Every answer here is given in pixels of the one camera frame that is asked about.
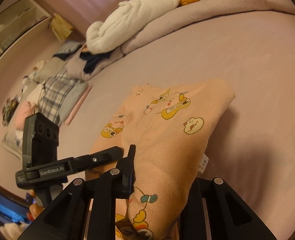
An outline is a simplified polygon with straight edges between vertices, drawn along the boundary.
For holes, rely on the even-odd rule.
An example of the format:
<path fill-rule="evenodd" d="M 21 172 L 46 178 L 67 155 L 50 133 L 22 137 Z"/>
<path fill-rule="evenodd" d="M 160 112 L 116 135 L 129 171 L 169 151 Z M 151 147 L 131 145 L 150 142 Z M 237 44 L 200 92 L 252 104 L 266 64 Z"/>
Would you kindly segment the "left hand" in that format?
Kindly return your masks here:
<path fill-rule="evenodd" d="M 27 191 L 27 199 L 30 200 L 29 212 L 27 213 L 28 219 L 32 222 L 35 218 L 45 209 L 36 203 L 36 194 L 33 190 Z"/>

